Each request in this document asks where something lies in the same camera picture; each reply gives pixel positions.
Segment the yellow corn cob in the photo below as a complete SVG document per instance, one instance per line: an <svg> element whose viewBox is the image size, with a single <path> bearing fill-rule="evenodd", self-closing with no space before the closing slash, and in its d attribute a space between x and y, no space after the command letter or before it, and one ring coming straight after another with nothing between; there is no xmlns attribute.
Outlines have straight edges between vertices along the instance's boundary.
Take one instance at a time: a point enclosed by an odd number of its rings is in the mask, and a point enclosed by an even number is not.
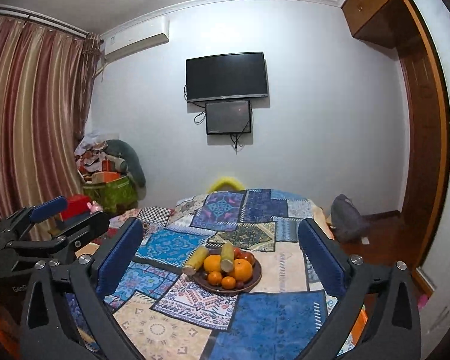
<svg viewBox="0 0 450 360"><path fill-rule="evenodd" d="M184 275L195 275L203 265L208 255L209 250L203 245L199 246L184 263L182 267L182 272L184 273Z"/></svg>
<svg viewBox="0 0 450 360"><path fill-rule="evenodd" d="M221 270L229 273L234 269L234 259L235 259L235 252L234 252L234 246L231 242L226 241L222 248L221 248L221 261L220 261L220 267Z"/></svg>

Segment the large orange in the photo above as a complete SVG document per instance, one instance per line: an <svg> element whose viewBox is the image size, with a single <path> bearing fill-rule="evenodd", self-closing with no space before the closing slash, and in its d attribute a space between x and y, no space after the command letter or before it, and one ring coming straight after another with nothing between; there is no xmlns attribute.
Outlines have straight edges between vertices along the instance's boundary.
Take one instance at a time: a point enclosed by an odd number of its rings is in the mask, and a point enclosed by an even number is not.
<svg viewBox="0 0 450 360"><path fill-rule="evenodd" d="M249 261L243 258L237 258L233 263L234 267L230 276L236 281L246 283L253 277L254 267Z"/></svg>
<svg viewBox="0 0 450 360"><path fill-rule="evenodd" d="M203 268L206 273L221 272L221 256L219 254L210 254L203 262Z"/></svg>

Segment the small mandarin orange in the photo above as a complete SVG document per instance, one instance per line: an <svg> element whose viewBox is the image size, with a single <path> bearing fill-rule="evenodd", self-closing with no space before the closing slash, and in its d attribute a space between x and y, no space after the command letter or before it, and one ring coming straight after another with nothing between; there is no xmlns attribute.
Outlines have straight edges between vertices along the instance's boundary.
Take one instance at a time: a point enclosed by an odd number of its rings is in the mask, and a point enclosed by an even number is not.
<svg viewBox="0 0 450 360"><path fill-rule="evenodd" d="M212 286L220 286L222 284L223 275L220 271L211 271L207 274L207 281Z"/></svg>

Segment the red tomato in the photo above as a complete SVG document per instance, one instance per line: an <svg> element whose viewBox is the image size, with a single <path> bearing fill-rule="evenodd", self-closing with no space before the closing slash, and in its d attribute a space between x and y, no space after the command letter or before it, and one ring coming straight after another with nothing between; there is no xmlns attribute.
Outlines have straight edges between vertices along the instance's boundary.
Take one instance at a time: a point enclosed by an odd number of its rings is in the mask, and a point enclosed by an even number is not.
<svg viewBox="0 0 450 360"><path fill-rule="evenodd" d="M249 251L241 251L240 258L246 260L252 267L255 264L255 256Z"/></svg>
<svg viewBox="0 0 450 360"><path fill-rule="evenodd" d="M242 258L242 251L241 251L241 249L238 248L238 247L235 247L235 248L234 248L234 258L235 258L235 259L237 259L237 258Z"/></svg>

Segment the red box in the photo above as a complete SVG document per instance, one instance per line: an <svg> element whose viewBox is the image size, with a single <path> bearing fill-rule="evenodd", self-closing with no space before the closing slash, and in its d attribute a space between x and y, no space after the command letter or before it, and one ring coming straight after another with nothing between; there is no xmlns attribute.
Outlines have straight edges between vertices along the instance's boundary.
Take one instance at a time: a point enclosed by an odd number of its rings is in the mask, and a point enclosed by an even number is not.
<svg viewBox="0 0 450 360"><path fill-rule="evenodd" d="M67 207L60 213L61 221L74 218L89 212L88 204L92 202L91 198L83 194L75 194L67 199Z"/></svg>

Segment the pink toy figure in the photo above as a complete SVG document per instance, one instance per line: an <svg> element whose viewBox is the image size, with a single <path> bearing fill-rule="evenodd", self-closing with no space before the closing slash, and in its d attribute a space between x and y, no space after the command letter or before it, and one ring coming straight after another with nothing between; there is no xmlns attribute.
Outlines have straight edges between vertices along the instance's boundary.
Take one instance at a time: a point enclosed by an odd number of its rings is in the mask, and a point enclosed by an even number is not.
<svg viewBox="0 0 450 360"><path fill-rule="evenodd" d="M94 214L94 213L103 211L103 207L97 201L88 202L87 207L88 207L90 214Z"/></svg>

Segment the patchwork blue bedspread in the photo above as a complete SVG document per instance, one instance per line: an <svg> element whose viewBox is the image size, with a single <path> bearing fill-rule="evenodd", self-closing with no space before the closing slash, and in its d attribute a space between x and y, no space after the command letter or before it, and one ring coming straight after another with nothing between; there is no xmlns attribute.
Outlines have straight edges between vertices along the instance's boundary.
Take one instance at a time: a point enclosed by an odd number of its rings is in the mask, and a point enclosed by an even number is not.
<svg viewBox="0 0 450 360"><path fill-rule="evenodd" d="M146 359L294 359L337 305L302 252L311 200L212 192L128 211L145 232L105 305Z"/></svg>

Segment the green storage box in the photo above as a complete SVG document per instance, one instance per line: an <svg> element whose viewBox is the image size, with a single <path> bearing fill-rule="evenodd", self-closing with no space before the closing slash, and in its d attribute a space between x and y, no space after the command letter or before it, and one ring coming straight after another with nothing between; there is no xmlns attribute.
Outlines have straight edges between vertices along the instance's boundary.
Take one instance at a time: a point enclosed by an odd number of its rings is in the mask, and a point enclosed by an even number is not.
<svg viewBox="0 0 450 360"><path fill-rule="evenodd" d="M118 216L138 206L135 185L128 176L108 183L86 184L83 194L100 204L109 216Z"/></svg>

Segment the dark green plush pillow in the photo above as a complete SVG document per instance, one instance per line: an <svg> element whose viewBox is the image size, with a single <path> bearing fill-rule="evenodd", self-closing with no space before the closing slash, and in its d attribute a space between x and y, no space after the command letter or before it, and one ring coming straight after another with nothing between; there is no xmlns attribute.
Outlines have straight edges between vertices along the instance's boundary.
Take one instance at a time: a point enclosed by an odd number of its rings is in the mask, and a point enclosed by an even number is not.
<svg viewBox="0 0 450 360"><path fill-rule="evenodd" d="M138 188L146 186L146 179L140 160L135 150L125 141L111 139L106 141L105 153L116 158L121 158L127 164L127 174Z"/></svg>

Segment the grey bag on floor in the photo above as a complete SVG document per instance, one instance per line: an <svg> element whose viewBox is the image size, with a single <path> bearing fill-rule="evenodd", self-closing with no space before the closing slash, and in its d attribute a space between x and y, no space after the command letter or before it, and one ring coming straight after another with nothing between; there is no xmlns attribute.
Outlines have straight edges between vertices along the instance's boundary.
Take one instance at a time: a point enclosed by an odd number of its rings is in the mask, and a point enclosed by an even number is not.
<svg viewBox="0 0 450 360"><path fill-rule="evenodd" d="M344 194L337 196L331 204L331 225L334 237L341 243L359 238L370 228L370 222Z"/></svg>

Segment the striped red curtain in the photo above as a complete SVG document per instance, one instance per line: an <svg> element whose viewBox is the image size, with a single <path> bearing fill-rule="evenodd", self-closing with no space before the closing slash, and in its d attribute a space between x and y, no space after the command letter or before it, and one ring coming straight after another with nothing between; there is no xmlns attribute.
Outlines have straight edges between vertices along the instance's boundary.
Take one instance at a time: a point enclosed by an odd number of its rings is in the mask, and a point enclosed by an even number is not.
<svg viewBox="0 0 450 360"><path fill-rule="evenodd" d="M80 194L82 141L101 39L0 16L0 214Z"/></svg>

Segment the dark purple plate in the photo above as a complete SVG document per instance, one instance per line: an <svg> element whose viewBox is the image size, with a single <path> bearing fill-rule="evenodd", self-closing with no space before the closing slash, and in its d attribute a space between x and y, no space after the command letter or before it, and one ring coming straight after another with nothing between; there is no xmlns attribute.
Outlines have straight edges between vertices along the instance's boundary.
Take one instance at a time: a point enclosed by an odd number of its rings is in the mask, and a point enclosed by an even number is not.
<svg viewBox="0 0 450 360"><path fill-rule="evenodd" d="M221 248L215 248L215 249L209 249L209 255L210 254L221 254ZM226 273L225 271L221 271L223 278L226 276L229 276L231 272ZM232 290L226 290L223 289L222 286L212 286L207 281L207 274L203 268L203 265L199 269L199 271L193 275L189 276L199 287L204 289L207 292L210 293L216 293L220 295L236 295L239 293L249 292L251 289L257 286L257 284L260 282L262 276L263 276L263 269L260 265L259 261L255 258L255 264L253 266L253 277L247 281L246 283L243 283L241 281L236 281L236 287Z"/></svg>

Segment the yellow plush object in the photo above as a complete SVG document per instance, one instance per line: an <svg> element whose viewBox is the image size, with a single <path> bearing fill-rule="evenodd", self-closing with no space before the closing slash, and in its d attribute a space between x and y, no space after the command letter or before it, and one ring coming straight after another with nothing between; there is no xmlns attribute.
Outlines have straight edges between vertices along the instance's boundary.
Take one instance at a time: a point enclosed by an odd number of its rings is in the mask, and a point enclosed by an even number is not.
<svg viewBox="0 0 450 360"><path fill-rule="evenodd" d="M245 189L246 187L236 178L231 176L222 176L212 183L212 186L208 189L208 193L212 194L219 191L241 191Z"/></svg>

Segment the brown wooden door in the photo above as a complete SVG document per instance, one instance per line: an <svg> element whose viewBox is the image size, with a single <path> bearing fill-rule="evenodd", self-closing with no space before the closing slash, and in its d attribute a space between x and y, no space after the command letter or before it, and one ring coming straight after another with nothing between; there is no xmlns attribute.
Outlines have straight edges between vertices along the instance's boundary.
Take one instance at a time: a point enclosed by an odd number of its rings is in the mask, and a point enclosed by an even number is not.
<svg viewBox="0 0 450 360"><path fill-rule="evenodd" d="M397 48L406 83L410 158L402 216L415 235L418 255L427 256L437 232L450 175L450 105L445 78L431 34L412 0L405 5L410 38Z"/></svg>

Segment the white air conditioner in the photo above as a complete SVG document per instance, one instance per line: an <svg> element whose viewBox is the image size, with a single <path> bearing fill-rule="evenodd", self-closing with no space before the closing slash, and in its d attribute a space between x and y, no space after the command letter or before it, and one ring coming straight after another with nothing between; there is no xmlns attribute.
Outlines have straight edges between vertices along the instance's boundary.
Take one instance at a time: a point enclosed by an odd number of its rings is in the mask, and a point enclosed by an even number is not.
<svg viewBox="0 0 450 360"><path fill-rule="evenodd" d="M115 28L104 33L102 60L113 63L169 41L170 21L166 16Z"/></svg>

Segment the wooden overhead cabinet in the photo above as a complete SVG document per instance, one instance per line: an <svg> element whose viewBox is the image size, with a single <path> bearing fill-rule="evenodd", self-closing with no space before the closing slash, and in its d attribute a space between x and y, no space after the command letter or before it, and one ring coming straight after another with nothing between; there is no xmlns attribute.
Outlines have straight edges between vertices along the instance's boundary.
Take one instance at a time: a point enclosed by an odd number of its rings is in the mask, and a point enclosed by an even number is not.
<svg viewBox="0 0 450 360"><path fill-rule="evenodd" d="M393 49L418 33L405 0L346 0L342 5L352 37Z"/></svg>

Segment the small wall monitor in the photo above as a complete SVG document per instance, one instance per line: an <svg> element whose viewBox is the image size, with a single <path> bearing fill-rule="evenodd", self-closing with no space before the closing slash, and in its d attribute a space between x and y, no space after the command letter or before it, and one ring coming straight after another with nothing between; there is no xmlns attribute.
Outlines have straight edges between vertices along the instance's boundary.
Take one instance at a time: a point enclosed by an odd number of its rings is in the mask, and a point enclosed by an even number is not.
<svg viewBox="0 0 450 360"><path fill-rule="evenodd" d="M207 135L229 135L252 132L251 105L248 100L207 102L205 105Z"/></svg>

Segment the wall mounted television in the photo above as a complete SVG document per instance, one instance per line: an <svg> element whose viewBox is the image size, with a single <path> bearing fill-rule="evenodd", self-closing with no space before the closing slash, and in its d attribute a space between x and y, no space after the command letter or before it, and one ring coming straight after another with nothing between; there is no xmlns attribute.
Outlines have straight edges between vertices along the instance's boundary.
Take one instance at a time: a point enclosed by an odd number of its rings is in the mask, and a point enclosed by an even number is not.
<svg viewBox="0 0 450 360"><path fill-rule="evenodd" d="M269 94L262 51L190 58L185 70L187 102L266 98Z"/></svg>

